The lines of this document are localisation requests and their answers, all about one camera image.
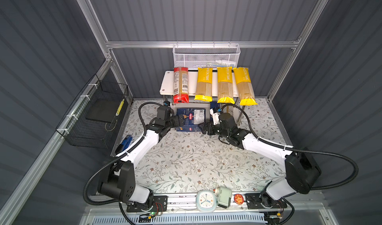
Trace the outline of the yellow Pastatime spaghetti bag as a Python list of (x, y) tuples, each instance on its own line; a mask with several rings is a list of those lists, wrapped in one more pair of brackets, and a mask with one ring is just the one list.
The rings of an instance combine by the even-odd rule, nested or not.
[(212, 101), (212, 68), (198, 68), (195, 100)]

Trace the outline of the wide blue Barilla pasta box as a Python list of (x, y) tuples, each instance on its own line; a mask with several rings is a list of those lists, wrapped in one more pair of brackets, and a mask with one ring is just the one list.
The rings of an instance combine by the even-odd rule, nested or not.
[(206, 122), (206, 109), (204, 108), (178, 108), (177, 115), (184, 117), (184, 124), (176, 127), (176, 131), (201, 132), (199, 124)]

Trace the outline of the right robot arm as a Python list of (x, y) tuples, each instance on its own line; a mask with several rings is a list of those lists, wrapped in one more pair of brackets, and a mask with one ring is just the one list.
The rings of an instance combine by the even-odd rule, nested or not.
[(282, 167), (284, 174), (268, 182), (260, 193), (259, 199), (266, 208), (287, 195), (308, 194), (321, 175), (321, 169), (311, 154), (291, 151), (292, 146), (278, 148), (272, 141), (239, 128), (229, 113), (217, 113), (213, 122), (200, 123), (198, 127), (203, 134), (217, 135), (232, 146), (265, 156)]

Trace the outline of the red-ended spaghetti bag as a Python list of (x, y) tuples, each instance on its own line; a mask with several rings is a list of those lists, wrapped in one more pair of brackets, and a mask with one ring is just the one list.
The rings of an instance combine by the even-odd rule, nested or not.
[(189, 103), (189, 74), (186, 67), (174, 68), (174, 103)]

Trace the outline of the narrow blue Barilla spaghetti box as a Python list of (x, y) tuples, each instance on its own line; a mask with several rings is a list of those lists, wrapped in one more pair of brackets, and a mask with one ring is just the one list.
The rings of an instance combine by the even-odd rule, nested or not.
[(210, 102), (210, 111), (213, 113), (216, 113), (220, 109), (220, 104), (216, 101)]

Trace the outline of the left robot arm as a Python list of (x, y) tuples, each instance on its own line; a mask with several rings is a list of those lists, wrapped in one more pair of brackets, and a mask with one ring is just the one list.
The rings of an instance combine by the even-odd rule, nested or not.
[(172, 129), (184, 125), (186, 116), (176, 115), (169, 106), (159, 105), (154, 121), (145, 124), (140, 106), (138, 115), (144, 126), (142, 135), (116, 155), (116, 162), (100, 172), (97, 191), (117, 202), (138, 203), (152, 207), (153, 191), (136, 183), (135, 168), (146, 153)]

